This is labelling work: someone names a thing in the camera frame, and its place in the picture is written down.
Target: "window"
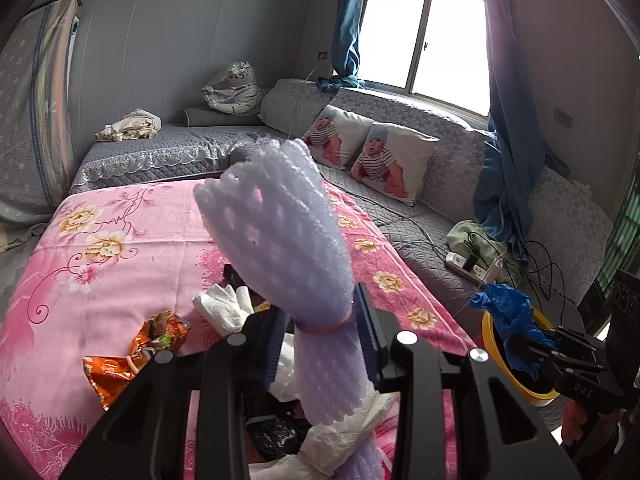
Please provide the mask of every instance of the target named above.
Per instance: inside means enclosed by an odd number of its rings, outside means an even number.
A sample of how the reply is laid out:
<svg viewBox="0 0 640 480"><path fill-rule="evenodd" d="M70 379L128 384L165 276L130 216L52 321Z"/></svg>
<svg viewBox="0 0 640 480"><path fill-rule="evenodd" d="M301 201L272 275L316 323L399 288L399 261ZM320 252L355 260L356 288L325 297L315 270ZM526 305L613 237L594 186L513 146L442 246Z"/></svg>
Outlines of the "window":
<svg viewBox="0 0 640 480"><path fill-rule="evenodd" d="M488 115L483 0L365 0L360 30L368 86Z"/></svg>

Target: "wall switch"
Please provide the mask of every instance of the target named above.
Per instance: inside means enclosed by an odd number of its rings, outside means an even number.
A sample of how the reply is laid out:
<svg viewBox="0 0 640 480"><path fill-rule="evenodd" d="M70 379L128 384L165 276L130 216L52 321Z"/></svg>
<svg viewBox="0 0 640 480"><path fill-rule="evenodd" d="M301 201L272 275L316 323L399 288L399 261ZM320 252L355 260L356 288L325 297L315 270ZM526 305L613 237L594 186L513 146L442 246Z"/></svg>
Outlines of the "wall switch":
<svg viewBox="0 0 640 480"><path fill-rule="evenodd" d="M562 124L565 128L570 128L574 122L574 118L566 112L563 112L560 108L554 110L554 121Z"/></svg>

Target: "lace trim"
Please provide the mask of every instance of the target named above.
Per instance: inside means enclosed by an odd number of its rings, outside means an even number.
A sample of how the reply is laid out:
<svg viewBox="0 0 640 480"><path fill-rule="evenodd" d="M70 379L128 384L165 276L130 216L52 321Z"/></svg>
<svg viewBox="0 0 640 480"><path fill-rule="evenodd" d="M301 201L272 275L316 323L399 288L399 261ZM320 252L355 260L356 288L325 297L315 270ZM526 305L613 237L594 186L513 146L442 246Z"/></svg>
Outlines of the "lace trim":
<svg viewBox="0 0 640 480"><path fill-rule="evenodd" d="M180 148L158 148L146 152L126 153L124 155L101 158L80 166L71 185L72 188L84 186L87 182L95 182L102 178L123 176L150 168L164 168L177 164L189 164L213 160L217 162L217 170L228 168L228 158L231 152L246 144L261 144L262 139L255 142L238 141L228 145L210 146L182 146Z"/></svg>

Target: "yellow bucket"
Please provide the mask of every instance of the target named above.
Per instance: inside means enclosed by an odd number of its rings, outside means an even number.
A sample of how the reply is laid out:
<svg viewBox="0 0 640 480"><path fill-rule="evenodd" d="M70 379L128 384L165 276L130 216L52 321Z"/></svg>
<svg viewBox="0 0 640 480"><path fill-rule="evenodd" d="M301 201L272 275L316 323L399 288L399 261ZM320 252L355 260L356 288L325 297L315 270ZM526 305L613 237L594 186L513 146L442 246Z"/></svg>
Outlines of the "yellow bucket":
<svg viewBox="0 0 640 480"><path fill-rule="evenodd" d="M540 328L553 328L550 321L542 315L542 313L533 309L533 321ZM519 370L511 370L504 357L504 346L498 336L494 333L494 321L491 314L484 313L482 317L482 344L489 355L498 363L502 371L515 384L516 388L527 399L529 404L533 406L546 406L558 396L553 388L553 384L546 378L539 376L537 381L533 381L530 375Z"/></svg>

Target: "gray quilted mattress cover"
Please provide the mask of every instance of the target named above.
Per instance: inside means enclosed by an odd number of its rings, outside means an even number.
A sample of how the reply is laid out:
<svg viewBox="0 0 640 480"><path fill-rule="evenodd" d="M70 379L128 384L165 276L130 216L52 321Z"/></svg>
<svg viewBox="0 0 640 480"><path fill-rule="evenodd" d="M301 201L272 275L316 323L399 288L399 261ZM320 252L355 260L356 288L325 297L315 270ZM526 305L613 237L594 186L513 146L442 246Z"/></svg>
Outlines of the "gray quilted mattress cover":
<svg viewBox="0 0 640 480"><path fill-rule="evenodd" d="M325 179L353 196L358 206L391 241L402 260L465 332L474 339L479 336L482 312L466 305L469 296L476 290L475 286L445 267L443 259L420 230L422 227L434 245L448 252L446 235L454 223L422 203L409 207L383 196L348 177L344 171L324 166L319 166L319 169Z"/></svg>
<svg viewBox="0 0 640 480"><path fill-rule="evenodd" d="M268 126L190 128L166 124L153 139L96 142L82 161L69 193L224 171L237 147L278 136Z"/></svg>

